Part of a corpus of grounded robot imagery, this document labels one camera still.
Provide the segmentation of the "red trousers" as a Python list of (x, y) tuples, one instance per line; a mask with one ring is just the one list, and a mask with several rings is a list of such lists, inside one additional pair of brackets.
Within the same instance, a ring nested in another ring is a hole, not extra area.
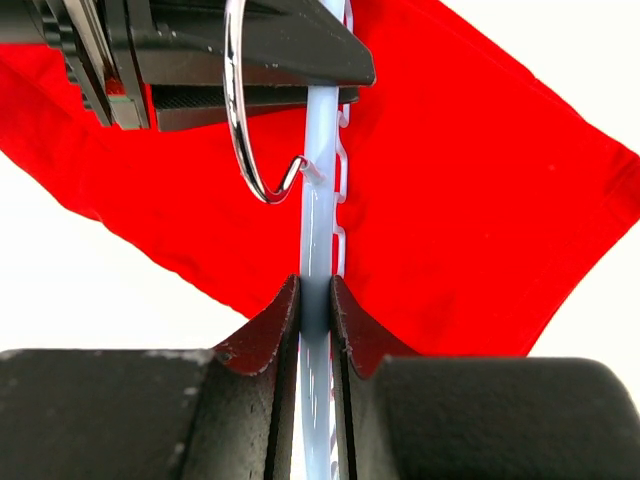
[[(438, 1), (357, 1), (377, 80), (342, 141), (346, 281), (425, 355), (524, 355), (638, 221), (639, 158)], [(298, 266), (300, 194), (244, 183), (226, 125), (101, 126), (59, 52), (1, 49), (1, 148), (65, 208), (251, 316)]]

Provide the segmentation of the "light blue hanger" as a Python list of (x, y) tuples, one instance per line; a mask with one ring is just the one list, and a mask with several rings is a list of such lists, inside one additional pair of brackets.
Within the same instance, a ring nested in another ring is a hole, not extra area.
[(242, 70), (245, 4), (224, 10), (223, 89), (233, 149), (251, 192), (262, 202), (282, 202), (298, 174), (302, 189), (299, 371), (306, 476), (331, 478), (329, 283), (333, 274), (339, 89), (312, 86), (307, 94), (304, 153), (295, 157), (277, 190), (263, 182), (251, 149)]

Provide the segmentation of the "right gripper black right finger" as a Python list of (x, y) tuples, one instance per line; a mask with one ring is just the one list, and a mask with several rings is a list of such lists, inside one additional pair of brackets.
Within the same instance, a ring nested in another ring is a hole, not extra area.
[(428, 357), (331, 281), (343, 479), (635, 479), (639, 415), (580, 358)]

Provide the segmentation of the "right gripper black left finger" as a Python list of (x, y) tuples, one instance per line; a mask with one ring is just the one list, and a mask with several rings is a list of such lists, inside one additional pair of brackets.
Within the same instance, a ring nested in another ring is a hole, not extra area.
[(1, 355), (5, 479), (286, 479), (300, 282), (209, 349)]

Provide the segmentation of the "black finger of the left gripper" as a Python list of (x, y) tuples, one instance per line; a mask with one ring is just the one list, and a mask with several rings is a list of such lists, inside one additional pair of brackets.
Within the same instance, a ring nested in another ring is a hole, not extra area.
[[(222, 86), (152, 85), (151, 98), (159, 131), (175, 132), (227, 121)], [(258, 116), (303, 108), (305, 86), (247, 86), (246, 115)]]
[[(222, 1), (129, 1), (142, 79), (152, 85), (219, 86)], [(370, 86), (370, 50), (318, 1), (249, 1), (242, 29), (243, 81), (269, 86)]]

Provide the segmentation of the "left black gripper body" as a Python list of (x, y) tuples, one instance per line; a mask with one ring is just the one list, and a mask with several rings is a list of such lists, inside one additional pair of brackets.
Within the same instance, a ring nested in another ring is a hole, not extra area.
[(1, 43), (59, 51), (69, 82), (101, 125), (150, 127), (126, 1), (3, 1)]

